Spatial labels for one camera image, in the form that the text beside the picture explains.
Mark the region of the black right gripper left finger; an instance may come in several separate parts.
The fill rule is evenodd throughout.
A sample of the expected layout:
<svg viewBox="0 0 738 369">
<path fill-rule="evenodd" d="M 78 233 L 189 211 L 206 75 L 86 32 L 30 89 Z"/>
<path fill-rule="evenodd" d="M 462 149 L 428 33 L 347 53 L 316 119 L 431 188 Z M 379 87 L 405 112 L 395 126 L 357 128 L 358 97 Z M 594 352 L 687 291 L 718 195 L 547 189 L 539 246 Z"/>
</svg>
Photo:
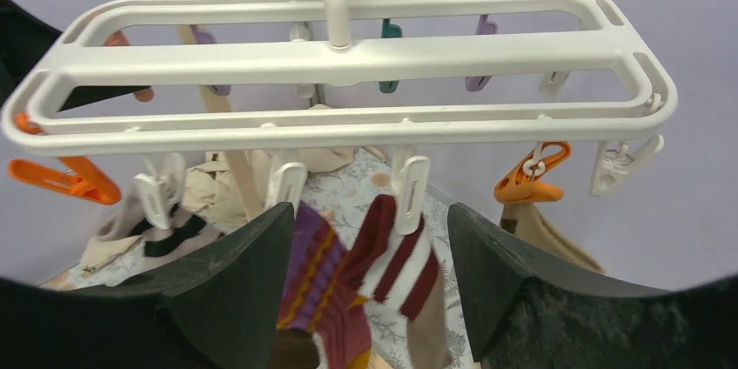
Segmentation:
<svg viewBox="0 0 738 369">
<path fill-rule="evenodd" d="M 4 368 L 265 368 L 292 248 L 281 203 L 119 285 L 1 282 Z"/>
</svg>

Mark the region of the dark brown sock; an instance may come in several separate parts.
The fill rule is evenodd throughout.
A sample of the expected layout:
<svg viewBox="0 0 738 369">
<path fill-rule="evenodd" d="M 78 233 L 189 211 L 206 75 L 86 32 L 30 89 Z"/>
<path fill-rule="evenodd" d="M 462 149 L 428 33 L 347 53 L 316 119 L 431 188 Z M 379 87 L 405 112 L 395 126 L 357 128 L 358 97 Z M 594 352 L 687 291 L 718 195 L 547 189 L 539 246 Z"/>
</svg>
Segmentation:
<svg viewBox="0 0 738 369">
<path fill-rule="evenodd" d="M 143 246 L 143 270 L 166 265 L 194 252 L 225 233 L 180 204 L 169 212 L 171 226 L 160 229 L 144 215 L 138 195 L 130 194 L 91 237 L 80 259 L 87 272 L 96 272 L 123 256 L 135 245 Z"/>
</svg>

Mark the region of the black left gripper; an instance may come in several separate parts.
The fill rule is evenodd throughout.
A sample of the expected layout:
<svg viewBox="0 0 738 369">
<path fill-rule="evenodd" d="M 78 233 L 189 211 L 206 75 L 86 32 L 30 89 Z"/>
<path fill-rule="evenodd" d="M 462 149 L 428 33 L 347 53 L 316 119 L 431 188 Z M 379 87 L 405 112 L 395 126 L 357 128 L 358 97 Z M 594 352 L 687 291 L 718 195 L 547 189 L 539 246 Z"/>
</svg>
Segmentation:
<svg viewBox="0 0 738 369">
<path fill-rule="evenodd" d="M 1 0 L 2 102 L 10 97 L 60 35 L 59 30 L 32 16 L 13 1 Z M 67 111 L 128 94 L 140 102 L 151 100 L 149 87 L 82 86 L 68 96 L 62 109 Z"/>
</svg>

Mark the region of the cream patterned sock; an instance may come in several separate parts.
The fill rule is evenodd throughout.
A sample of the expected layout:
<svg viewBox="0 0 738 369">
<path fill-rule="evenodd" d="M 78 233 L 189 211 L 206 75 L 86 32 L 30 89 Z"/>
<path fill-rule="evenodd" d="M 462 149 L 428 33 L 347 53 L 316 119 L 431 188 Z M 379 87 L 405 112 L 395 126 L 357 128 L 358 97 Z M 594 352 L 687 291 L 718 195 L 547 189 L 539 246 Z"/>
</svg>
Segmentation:
<svg viewBox="0 0 738 369">
<path fill-rule="evenodd" d="M 574 265 L 591 272 L 605 272 L 594 258 L 560 233 L 535 204 L 504 205 L 500 228 Z"/>
</svg>

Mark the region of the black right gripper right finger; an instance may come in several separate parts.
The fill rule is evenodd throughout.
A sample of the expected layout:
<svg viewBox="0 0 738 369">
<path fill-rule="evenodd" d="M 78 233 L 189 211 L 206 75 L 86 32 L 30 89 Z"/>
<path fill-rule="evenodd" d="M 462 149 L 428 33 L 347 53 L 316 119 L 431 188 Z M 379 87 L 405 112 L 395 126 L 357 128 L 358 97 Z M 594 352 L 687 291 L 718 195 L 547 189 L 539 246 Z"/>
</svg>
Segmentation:
<svg viewBox="0 0 738 369">
<path fill-rule="evenodd" d="M 473 357 L 485 368 L 734 368 L 737 279 L 665 291 L 592 272 L 467 205 L 447 227 Z"/>
</svg>

